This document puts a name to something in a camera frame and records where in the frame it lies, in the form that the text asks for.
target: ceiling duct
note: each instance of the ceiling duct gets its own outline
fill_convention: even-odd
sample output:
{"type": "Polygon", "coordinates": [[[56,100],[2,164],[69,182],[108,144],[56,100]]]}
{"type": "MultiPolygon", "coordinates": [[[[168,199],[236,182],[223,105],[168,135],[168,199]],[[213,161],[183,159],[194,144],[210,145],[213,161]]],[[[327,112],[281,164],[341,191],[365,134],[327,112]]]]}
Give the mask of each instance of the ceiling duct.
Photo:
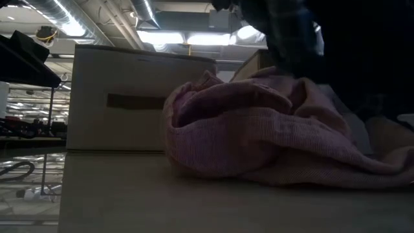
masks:
{"type": "Polygon", "coordinates": [[[112,42],[73,0],[24,0],[24,2],[66,35],[94,39],[92,41],[75,40],[77,43],[113,46],[112,42]]]}
{"type": "Polygon", "coordinates": [[[150,0],[131,0],[136,16],[141,21],[145,21],[150,25],[160,28],[155,20],[155,11],[150,0]]]}

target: pink towel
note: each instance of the pink towel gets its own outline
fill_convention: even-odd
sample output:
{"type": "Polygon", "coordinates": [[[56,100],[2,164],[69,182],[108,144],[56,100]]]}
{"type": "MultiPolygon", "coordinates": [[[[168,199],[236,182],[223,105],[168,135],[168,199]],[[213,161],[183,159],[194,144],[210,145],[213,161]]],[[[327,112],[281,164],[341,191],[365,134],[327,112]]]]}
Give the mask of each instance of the pink towel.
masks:
{"type": "Polygon", "coordinates": [[[363,155],[351,142],[345,120],[315,83],[284,76],[276,68],[235,83],[223,83],[207,72],[198,83],[171,94],[164,120],[170,161],[199,177],[344,188],[414,181],[414,147],[363,155]]]}

